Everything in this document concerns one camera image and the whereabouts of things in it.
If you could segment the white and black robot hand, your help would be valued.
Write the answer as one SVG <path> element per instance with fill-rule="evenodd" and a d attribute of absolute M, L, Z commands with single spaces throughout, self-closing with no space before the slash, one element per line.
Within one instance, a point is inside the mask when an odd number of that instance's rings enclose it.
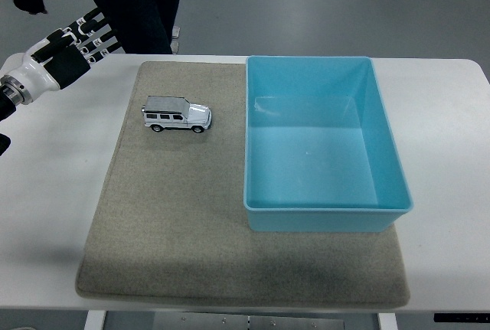
<path fill-rule="evenodd" d="M 21 64 L 2 76 L 2 91 L 18 105 L 70 86 L 121 47 L 116 33 L 101 11 L 93 9 L 29 48 Z"/>

